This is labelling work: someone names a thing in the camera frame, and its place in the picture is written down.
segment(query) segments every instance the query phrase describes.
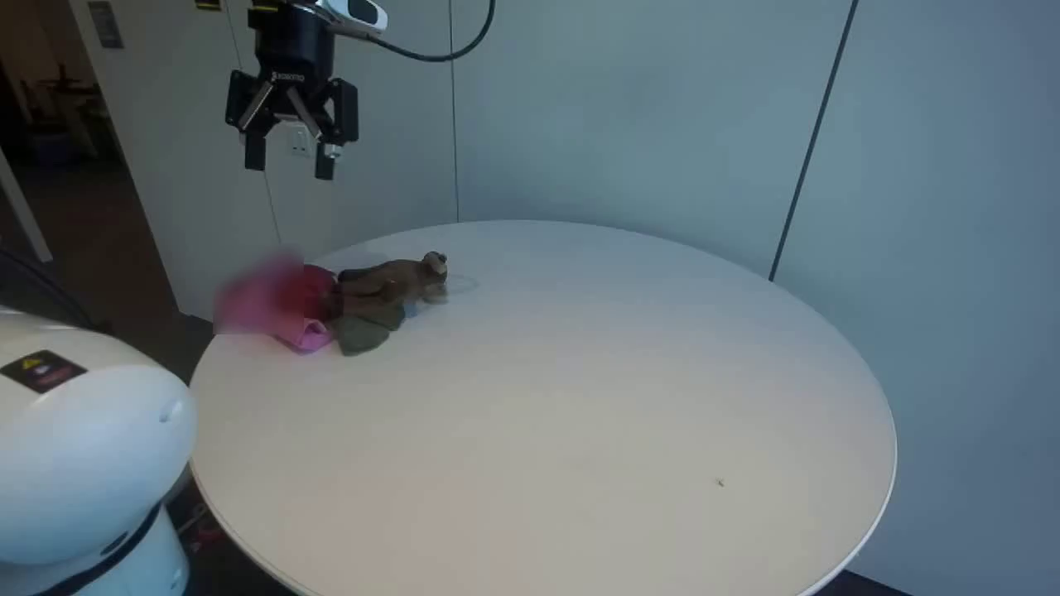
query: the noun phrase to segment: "white robot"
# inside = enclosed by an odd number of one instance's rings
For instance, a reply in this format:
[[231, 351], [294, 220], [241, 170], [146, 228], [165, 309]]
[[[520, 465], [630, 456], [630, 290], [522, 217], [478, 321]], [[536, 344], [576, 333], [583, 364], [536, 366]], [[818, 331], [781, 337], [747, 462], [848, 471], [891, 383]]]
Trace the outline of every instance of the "white robot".
[[0, 309], [0, 591], [185, 591], [161, 510], [196, 400], [128, 344]]

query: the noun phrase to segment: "gray floor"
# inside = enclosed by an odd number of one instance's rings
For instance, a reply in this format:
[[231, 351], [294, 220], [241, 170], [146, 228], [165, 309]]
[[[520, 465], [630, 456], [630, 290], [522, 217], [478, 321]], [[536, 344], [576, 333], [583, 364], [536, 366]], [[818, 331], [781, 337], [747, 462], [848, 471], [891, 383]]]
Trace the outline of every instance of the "gray floor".
[[[103, 164], [33, 170], [24, 188], [53, 245], [53, 279], [103, 319], [110, 333], [125, 337], [190, 379], [214, 323], [174, 311], [132, 180]], [[0, 245], [28, 254], [4, 203]], [[218, 529], [196, 482], [174, 494], [167, 513], [192, 559], [190, 596], [289, 596]], [[821, 591], [895, 596], [895, 590], [851, 573], [840, 573]]]

